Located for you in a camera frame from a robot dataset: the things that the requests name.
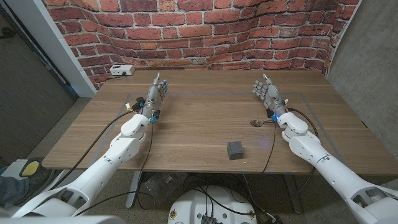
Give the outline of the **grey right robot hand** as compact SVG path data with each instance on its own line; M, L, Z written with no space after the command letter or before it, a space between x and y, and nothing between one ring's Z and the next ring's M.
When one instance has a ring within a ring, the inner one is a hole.
M286 113L287 109L273 81L265 73L263 73L263 78L263 82L259 80L255 81L252 92L262 100L266 107L267 117L271 118L275 116L278 118Z

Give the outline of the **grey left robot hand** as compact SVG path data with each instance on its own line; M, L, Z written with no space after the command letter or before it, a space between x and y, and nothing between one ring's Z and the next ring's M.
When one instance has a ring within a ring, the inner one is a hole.
M168 82L166 79L161 79L160 72L158 72L152 86L149 88L142 115L151 118L155 111L160 110L168 92Z

